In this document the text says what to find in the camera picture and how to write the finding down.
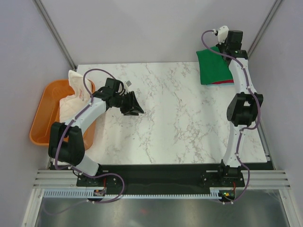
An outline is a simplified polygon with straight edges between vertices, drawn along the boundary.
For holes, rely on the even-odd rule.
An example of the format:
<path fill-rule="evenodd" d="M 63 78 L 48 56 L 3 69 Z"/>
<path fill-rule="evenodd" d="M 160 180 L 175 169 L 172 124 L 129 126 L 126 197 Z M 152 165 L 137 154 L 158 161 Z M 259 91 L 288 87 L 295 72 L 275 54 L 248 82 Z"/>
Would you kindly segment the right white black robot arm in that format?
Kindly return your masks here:
<path fill-rule="evenodd" d="M 228 186 L 234 179 L 240 180 L 241 152 L 246 131 L 254 130 L 260 122 L 260 107 L 263 95 L 254 88 L 249 68 L 248 55 L 241 48 L 243 32 L 230 30 L 222 26 L 217 31 L 218 49 L 232 74 L 236 94 L 227 108 L 227 120 L 230 122 L 230 134 L 227 150 L 221 160 L 217 181 Z"/>

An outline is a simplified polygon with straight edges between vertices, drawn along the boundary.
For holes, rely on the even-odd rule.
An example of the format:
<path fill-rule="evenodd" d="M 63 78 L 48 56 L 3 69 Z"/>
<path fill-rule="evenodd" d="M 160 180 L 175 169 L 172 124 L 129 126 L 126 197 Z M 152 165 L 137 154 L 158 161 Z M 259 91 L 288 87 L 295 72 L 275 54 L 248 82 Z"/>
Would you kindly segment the orange plastic basket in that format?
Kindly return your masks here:
<path fill-rule="evenodd" d="M 46 86 L 29 134 L 35 145 L 49 146 L 51 126 L 59 122 L 59 102 L 65 95 L 72 94 L 68 79 L 55 80 Z"/>

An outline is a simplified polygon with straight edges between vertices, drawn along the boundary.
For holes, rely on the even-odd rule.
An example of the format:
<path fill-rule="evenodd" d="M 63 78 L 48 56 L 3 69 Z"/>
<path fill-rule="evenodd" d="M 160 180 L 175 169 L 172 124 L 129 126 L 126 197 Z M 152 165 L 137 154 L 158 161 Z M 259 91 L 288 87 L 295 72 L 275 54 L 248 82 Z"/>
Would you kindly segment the aluminium corner post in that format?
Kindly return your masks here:
<path fill-rule="evenodd" d="M 33 0 L 37 11 L 41 15 L 43 21 L 45 22 L 49 32 L 53 36 L 57 46 L 59 47 L 61 53 L 63 54 L 65 60 L 68 62 L 69 66 L 73 69 L 77 69 L 77 65 L 75 64 L 74 60 L 72 59 L 70 53 L 68 52 L 66 45 L 64 44 L 59 32 L 57 31 L 55 24 L 53 23 L 49 13 L 47 12 L 46 7 L 44 6 L 41 0 Z"/>
<path fill-rule="evenodd" d="M 267 13 L 265 19 L 263 20 L 258 32 L 256 33 L 252 44 L 248 49 L 248 62 L 250 61 L 255 49 L 259 45 L 260 41 L 262 40 L 264 34 L 266 33 L 267 29 L 269 28 L 270 24 L 273 22 L 276 14 L 278 13 L 280 7 L 284 3 L 284 0 L 275 0 Z"/>

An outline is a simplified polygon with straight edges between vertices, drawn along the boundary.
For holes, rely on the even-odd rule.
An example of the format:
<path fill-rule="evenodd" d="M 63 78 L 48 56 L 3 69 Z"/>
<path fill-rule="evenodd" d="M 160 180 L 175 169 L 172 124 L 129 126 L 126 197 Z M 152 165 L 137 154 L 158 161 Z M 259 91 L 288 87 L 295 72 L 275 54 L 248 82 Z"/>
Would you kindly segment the left aluminium corner post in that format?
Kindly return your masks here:
<path fill-rule="evenodd" d="M 59 32 L 57 31 L 55 24 L 53 23 L 49 13 L 47 12 L 46 7 L 44 6 L 41 0 L 33 0 L 37 11 L 41 15 L 43 21 L 45 22 L 49 32 L 53 36 L 57 46 L 59 47 L 61 53 L 63 54 L 65 60 L 68 62 L 69 66 L 73 69 L 77 69 L 77 65 L 75 64 L 74 60 L 72 59 L 70 53 L 68 52 L 66 45 L 64 44 Z"/>

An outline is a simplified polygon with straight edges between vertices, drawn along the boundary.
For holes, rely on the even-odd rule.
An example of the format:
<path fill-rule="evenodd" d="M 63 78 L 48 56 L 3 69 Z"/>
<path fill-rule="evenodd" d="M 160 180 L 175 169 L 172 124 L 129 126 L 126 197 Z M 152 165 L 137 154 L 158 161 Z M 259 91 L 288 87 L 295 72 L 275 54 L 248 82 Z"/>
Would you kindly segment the white crumpled t shirt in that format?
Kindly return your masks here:
<path fill-rule="evenodd" d="M 59 122 L 66 122 L 68 119 L 81 111 L 91 99 L 86 87 L 92 93 L 92 83 L 85 79 L 84 86 L 83 76 L 75 71 L 69 70 L 68 84 L 74 94 L 65 95 L 59 102 Z"/>

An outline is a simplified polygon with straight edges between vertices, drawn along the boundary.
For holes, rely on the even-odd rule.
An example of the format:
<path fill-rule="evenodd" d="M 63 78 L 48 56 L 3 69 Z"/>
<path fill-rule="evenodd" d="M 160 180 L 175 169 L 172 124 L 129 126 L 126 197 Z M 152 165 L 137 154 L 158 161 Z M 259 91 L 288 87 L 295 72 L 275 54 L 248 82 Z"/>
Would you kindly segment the aluminium frame rail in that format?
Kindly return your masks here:
<path fill-rule="evenodd" d="M 210 188 L 252 188 L 252 189 L 283 189 L 289 188 L 290 183 L 286 173 L 277 170 L 253 170 L 244 171 L 240 180 L 219 179 L 216 171 L 202 173 L 185 172 L 160 172 L 155 171 L 127 171 L 119 176 L 104 176 L 101 178 L 89 178 L 84 175 L 75 176 L 71 171 L 39 170 L 34 181 L 34 188 L 85 188 L 107 187 L 120 188 L 125 186 L 129 190 L 145 190 L 152 192 L 168 188 L 170 192 L 176 192 L 182 188 L 198 187 Z"/>

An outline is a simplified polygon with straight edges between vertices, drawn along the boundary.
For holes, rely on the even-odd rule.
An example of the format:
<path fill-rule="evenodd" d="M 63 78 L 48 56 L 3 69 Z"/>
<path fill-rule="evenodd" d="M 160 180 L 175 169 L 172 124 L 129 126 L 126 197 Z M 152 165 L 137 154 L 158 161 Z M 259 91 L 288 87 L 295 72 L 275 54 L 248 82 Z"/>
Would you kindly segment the green t shirt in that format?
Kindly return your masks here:
<path fill-rule="evenodd" d="M 222 56 L 208 49 L 197 51 L 196 55 L 199 63 L 200 83 L 202 85 L 233 79 Z"/>

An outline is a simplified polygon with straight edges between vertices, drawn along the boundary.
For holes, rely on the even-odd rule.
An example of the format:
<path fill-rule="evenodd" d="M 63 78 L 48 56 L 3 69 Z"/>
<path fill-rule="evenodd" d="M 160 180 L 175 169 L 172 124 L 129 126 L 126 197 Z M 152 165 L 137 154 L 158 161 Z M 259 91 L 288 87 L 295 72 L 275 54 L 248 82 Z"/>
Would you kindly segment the folded light blue t shirt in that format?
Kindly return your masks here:
<path fill-rule="evenodd" d="M 232 85 L 234 85 L 234 84 L 228 84 L 228 85 L 225 85 L 225 86 L 232 86 Z M 209 84 L 208 86 L 210 87 L 210 86 L 214 86 L 214 85 Z M 216 85 L 216 86 L 220 86 L 220 85 Z"/>

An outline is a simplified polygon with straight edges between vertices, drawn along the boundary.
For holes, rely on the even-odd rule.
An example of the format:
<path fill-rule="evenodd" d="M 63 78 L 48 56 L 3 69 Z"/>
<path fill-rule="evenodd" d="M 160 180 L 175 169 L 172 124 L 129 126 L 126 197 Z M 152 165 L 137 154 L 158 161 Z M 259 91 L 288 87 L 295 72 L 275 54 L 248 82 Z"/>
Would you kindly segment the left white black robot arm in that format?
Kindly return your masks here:
<path fill-rule="evenodd" d="M 84 132 L 112 107 L 119 108 L 124 116 L 144 113 L 133 91 L 119 92 L 123 86 L 122 81 L 108 78 L 105 85 L 92 94 L 93 99 L 83 110 L 67 122 L 54 122 L 50 129 L 48 155 L 87 175 L 93 186 L 101 185 L 104 175 L 100 172 L 101 166 L 85 154 Z"/>

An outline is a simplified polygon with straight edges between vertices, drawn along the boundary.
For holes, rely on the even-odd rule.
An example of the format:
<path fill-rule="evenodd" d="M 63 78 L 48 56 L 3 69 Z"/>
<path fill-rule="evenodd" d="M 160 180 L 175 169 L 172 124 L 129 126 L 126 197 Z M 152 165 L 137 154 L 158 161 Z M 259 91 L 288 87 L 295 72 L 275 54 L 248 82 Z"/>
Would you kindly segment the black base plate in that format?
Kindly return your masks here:
<path fill-rule="evenodd" d="M 219 164 L 102 165 L 99 179 L 80 176 L 78 187 L 105 186 L 108 194 L 194 195 L 211 188 L 243 187 L 241 168 L 222 170 Z"/>

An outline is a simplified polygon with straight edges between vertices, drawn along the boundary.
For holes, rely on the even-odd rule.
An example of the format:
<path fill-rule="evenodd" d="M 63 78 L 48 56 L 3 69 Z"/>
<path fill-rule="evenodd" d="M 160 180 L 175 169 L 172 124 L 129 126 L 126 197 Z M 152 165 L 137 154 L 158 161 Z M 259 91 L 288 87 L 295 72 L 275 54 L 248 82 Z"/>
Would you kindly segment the folded red t shirt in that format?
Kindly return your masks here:
<path fill-rule="evenodd" d="M 217 81 L 217 82 L 214 82 L 214 83 L 211 83 L 211 85 L 228 85 L 228 84 L 234 84 L 234 80 L 233 79 L 230 79 L 230 80 L 223 80 L 223 81 Z"/>

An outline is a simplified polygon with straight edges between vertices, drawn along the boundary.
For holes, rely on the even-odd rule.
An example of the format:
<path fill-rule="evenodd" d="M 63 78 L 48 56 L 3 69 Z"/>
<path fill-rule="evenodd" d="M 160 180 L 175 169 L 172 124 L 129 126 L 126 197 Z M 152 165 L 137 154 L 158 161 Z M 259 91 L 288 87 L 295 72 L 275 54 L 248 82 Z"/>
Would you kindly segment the right aluminium corner post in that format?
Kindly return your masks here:
<path fill-rule="evenodd" d="M 276 14 L 278 13 L 280 7 L 284 3 L 284 0 L 275 0 L 267 13 L 265 19 L 263 20 L 258 32 L 256 33 L 252 44 L 248 49 L 248 62 L 250 61 L 255 49 L 259 45 L 260 41 L 262 40 L 264 34 L 266 33 L 267 29 L 269 28 L 270 24 L 273 22 Z"/>

